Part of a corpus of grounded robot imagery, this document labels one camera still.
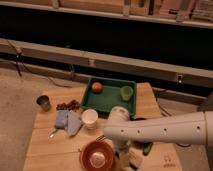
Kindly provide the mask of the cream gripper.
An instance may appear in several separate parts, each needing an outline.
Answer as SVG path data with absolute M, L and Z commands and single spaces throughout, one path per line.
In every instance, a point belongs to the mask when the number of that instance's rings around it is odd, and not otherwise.
M 130 168 L 129 149 L 114 149 L 116 167 L 120 171 L 127 171 Z

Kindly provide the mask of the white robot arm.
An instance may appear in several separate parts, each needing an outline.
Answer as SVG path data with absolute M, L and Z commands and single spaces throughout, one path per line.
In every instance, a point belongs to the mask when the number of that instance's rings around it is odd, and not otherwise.
M 126 151 L 129 141 L 213 147 L 213 111 L 131 121 L 125 108 L 115 106 L 103 134 L 117 152 Z

